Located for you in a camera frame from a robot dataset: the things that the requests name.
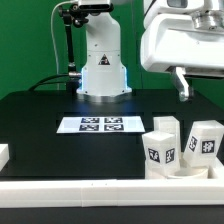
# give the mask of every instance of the black cable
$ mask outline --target black cable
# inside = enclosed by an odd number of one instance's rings
[[[52,79],[61,78],[61,77],[69,77],[69,75],[68,75],[68,74],[52,75],[52,76],[49,76],[49,77],[47,77],[47,78],[44,78],[44,79],[40,80],[40,81],[37,82],[36,84],[38,84],[38,83],[43,83],[43,82],[46,82],[46,81],[49,81],[49,80],[52,80]]]
[[[51,85],[51,84],[60,84],[60,83],[66,83],[67,81],[61,81],[61,82],[45,82],[45,83],[37,83],[36,85],[32,86],[29,88],[28,91],[34,91],[38,86],[43,86],[43,85]]]

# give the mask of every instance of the foam block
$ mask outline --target foam block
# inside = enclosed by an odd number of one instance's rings
[[[117,206],[116,180],[85,181],[82,206]]]
[[[150,171],[167,176],[180,169],[175,135],[153,131],[142,135],[146,163]]]
[[[218,153],[224,126],[217,121],[193,123],[183,158],[191,167],[211,165]]]
[[[9,148],[7,144],[0,144],[0,171],[9,160]]]
[[[147,162],[145,161],[145,179],[146,180],[152,180],[152,179],[166,179],[165,176],[154,172],[152,170],[149,169]]]
[[[180,122],[173,116],[154,117],[154,131],[167,132],[174,134],[176,138],[176,149],[178,157],[181,157],[181,143],[180,143]]]

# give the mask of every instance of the cable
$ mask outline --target cable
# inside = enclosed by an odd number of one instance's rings
[[[37,83],[36,85],[32,86],[29,88],[28,91],[34,91],[38,86],[43,86],[43,85],[49,85],[49,84],[60,84],[60,83],[66,83],[67,81],[61,81],[61,82],[45,82],[45,83]]]
[[[72,4],[75,3],[77,1],[71,0],[71,1],[65,1],[65,2],[61,2],[59,4],[57,4],[52,13],[51,13],[51,36],[52,36],[52,41],[53,41],[53,47],[54,47],[54,54],[55,54],[55,61],[56,61],[56,71],[57,74],[59,74],[60,71],[60,65],[59,65],[59,60],[58,60],[58,51],[57,51],[57,45],[56,45],[56,41],[55,41],[55,34],[54,34],[54,15],[55,12],[57,10],[57,8],[61,5],[65,5],[65,4]]]
[[[60,78],[60,77],[69,77],[69,75],[68,74],[52,75],[50,77],[47,77],[47,78],[44,78],[44,79],[40,80],[39,82],[36,83],[36,85],[39,84],[39,83],[44,83],[46,81],[49,81],[49,80],[52,80],[52,79],[57,79],[57,78]]]

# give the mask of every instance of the white block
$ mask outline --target white block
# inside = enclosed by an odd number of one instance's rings
[[[9,148],[8,144],[0,144],[0,171],[5,164],[9,161]]]
[[[173,116],[154,117],[154,131],[167,132],[174,134],[176,138],[176,149],[178,157],[181,157],[181,142],[180,142],[180,122]]]
[[[215,158],[215,161],[209,167],[209,178],[212,179],[223,179],[224,180],[224,166],[219,161],[218,158]]]
[[[180,170],[168,175],[167,179],[207,179],[208,168],[208,166],[190,167],[184,160],[180,160]]]
[[[149,169],[147,162],[145,161],[145,179],[146,180],[152,180],[152,179],[166,179],[165,176],[154,172],[152,170]]]
[[[85,181],[82,206],[117,206],[116,180]]]
[[[193,123],[184,151],[184,160],[192,167],[213,164],[224,134],[224,126],[217,121]]]
[[[82,181],[0,182],[0,207],[82,206]]]
[[[169,175],[180,169],[175,148],[175,135],[153,131],[142,135],[148,168],[160,175]]]

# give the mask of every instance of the background wall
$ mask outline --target background wall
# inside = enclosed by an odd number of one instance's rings
[[[27,90],[40,79],[56,74],[50,19],[59,2],[62,1],[1,0],[0,98],[13,91]],[[173,88],[169,75],[148,73],[140,65],[139,47],[144,32],[142,2],[133,0],[132,4],[117,6],[111,13],[121,25],[122,63],[128,69],[128,85],[132,88]],[[67,50],[63,21],[58,15],[54,28],[60,72],[63,73],[67,71]],[[80,70],[86,62],[85,28],[74,28],[73,35],[75,61]],[[223,82],[211,84],[195,80],[193,86],[224,108]]]

